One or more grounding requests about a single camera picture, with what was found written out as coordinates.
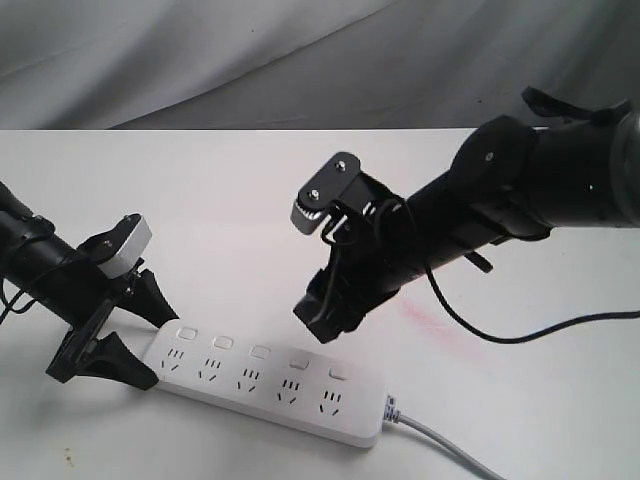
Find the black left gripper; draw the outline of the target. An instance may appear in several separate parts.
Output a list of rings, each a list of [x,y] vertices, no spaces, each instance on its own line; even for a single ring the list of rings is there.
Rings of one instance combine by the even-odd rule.
[[[44,305],[69,325],[46,373],[61,383],[84,376],[143,391],[154,387],[158,376],[117,333],[98,337],[116,307],[157,328],[179,318],[160,291],[154,273],[139,271],[144,260],[140,258],[128,273],[109,279],[86,251],[61,239],[44,243],[44,258]]]

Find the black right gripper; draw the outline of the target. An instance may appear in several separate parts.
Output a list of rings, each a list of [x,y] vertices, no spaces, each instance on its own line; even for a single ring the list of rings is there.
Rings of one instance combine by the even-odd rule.
[[[310,280],[294,315],[321,343],[359,327],[364,317],[425,275],[425,229],[416,209],[377,209],[358,219],[328,215],[327,265]]]

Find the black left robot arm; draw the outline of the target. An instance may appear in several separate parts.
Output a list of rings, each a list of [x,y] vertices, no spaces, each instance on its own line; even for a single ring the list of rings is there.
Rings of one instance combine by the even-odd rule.
[[[1,280],[17,287],[1,298],[3,317],[43,305],[69,329],[47,374],[60,383],[76,376],[149,390],[158,382],[116,333],[99,333],[113,310],[130,312],[160,328],[177,315],[144,268],[152,232],[132,213],[77,247],[56,235],[54,224],[34,214],[7,188],[1,189]]]

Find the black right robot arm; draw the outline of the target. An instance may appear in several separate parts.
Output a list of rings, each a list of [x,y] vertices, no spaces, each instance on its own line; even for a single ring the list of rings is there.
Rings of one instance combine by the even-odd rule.
[[[299,190],[291,221],[318,234],[328,264],[294,315],[321,343],[358,328],[401,288],[464,258],[483,272],[486,245],[537,242],[556,228],[639,224],[639,112],[633,103],[590,110],[527,88],[522,99],[555,125],[507,115],[476,128],[451,166],[409,197],[334,154]]]

